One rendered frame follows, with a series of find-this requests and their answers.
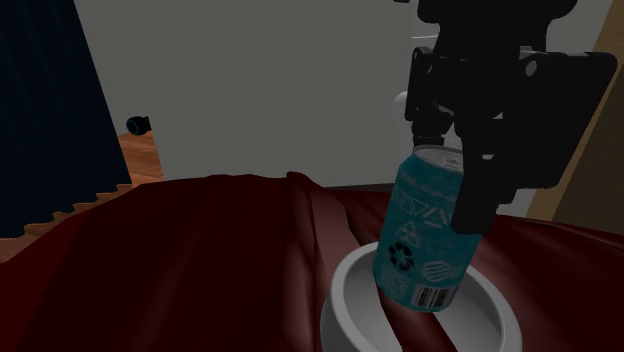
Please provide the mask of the dark red covered bed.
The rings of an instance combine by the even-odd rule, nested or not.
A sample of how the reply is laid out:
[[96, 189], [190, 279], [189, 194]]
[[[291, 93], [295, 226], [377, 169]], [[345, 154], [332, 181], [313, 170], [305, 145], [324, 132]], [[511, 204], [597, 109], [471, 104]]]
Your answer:
[[[141, 185], [0, 264], [0, 352], [321, 352], [330, 277], [388, 201], [299, 173]], [[523, 352], [624, 352], [624, 235], [500, 216], [473, 265]]]

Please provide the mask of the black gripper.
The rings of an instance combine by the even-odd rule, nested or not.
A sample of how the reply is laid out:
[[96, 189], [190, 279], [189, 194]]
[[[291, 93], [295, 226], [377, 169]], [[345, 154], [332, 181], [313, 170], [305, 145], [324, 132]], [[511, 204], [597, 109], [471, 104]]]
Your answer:
[[497, 208], [521, 189], [555, 187], [580, 143], [618, 61], [605, 52], [546, 49], [550, 23], [578, 0], [419, 0], [439, 26], [434, 50], [411, 57], [404, 118], [415, 147], [456, 133], [464, 179], [452, 229], [489, 231]]

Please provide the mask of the teal drink can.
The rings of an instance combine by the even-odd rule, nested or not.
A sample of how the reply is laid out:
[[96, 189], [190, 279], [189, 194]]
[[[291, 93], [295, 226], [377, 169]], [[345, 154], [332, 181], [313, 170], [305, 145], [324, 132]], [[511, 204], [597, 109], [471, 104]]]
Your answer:
[[452, 302], [482, 238], [458, 235], [451, 220], [463, 179], [462, 153], [419, 146], [399, 166], [373, 264], [379, 289], [396, 303], [437, 312]]

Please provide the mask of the dark blue curtain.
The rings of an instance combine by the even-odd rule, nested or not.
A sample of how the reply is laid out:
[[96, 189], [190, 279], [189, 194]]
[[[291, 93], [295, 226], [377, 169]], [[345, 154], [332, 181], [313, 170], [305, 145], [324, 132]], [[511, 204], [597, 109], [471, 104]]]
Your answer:
[[0, 239], [131, 178], [73, 0], [0, 0]]

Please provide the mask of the white door with dark knob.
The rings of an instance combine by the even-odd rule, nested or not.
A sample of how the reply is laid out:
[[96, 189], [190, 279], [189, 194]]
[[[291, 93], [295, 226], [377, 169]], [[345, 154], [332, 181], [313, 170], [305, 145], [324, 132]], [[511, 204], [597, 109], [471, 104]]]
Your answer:
[[413, 146], [419, 0], [74, 0], [115, 123], [146, 115], [166, 179], [390, 182]]

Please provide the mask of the tan wooden panel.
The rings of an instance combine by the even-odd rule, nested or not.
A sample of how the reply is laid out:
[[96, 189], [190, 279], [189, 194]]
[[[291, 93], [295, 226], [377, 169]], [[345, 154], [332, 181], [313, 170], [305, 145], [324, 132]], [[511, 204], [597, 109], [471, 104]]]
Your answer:
[[624, 234], [624, 0], [579, 0], [549, 30], [551, 51], [588, 46], [617, 58], [616, 76], [563, 179], [536, 192], [527, 216]]

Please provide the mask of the white bowl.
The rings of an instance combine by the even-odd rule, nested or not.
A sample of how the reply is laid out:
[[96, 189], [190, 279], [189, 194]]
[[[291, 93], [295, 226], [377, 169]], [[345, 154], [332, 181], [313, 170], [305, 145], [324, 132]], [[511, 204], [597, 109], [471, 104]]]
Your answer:
[[[372, 274], [376, 248], [352, 251], [335, 269], [320, 319], [323, 352], [404, 352], [380, 304]], [[526, 352], [511, 306], [472, 266], [435, 317], [458, 352]]]

